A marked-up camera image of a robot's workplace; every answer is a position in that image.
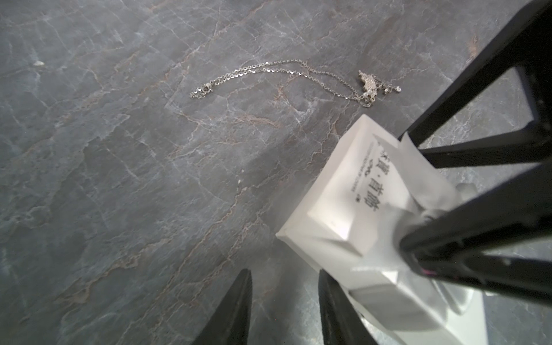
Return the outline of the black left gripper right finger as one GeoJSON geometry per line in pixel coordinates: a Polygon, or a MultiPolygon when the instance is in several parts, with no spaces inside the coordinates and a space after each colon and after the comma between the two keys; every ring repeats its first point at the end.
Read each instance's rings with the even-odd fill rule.
{"type": "Polygon", "coordinates": [[[319,272],[318,289],[325,345],[377,345],[340,284],[325,270],[319,272]]]}

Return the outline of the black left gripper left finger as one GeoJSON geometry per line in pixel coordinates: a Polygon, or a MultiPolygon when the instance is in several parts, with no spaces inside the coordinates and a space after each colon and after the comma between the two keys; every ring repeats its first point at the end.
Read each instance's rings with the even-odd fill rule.
{"type": "Polygon", "coordinates": [[[193,344],[247,344],[252,312],[252,273],[241,270],[193,344]]]}

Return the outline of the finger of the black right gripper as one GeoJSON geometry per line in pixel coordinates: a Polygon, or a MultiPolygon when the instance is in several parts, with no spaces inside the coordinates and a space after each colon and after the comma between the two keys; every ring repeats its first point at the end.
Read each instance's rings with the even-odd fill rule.
{"type": "Polygon", "coordinates": [[[523,129],[423,149],[434,168],[545,162],[551,159],[551,2],[524,6],[444,93],[405,131],[420,145],[508,70],[519,75],[533,119],[523,129]]]}
{"type": "Polygon", "coordinates": [[[399,242],[414,273],[551,304],[551,262],[487,250],[551,235],[551,161],[418,227],[399,242]]]}

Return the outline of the white jewelry box lid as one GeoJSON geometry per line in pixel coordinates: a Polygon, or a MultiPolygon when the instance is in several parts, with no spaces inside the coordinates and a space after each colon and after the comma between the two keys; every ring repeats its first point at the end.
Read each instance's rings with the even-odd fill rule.
{"type": "Polygon", "coordinates": [[[370,323],[400,344],[486,344],[480,291],[415,274],[399,253],[417,227],[473,199],[415,149],[368,116],[344,134],[278,232],[340,284],[370,323]]]}

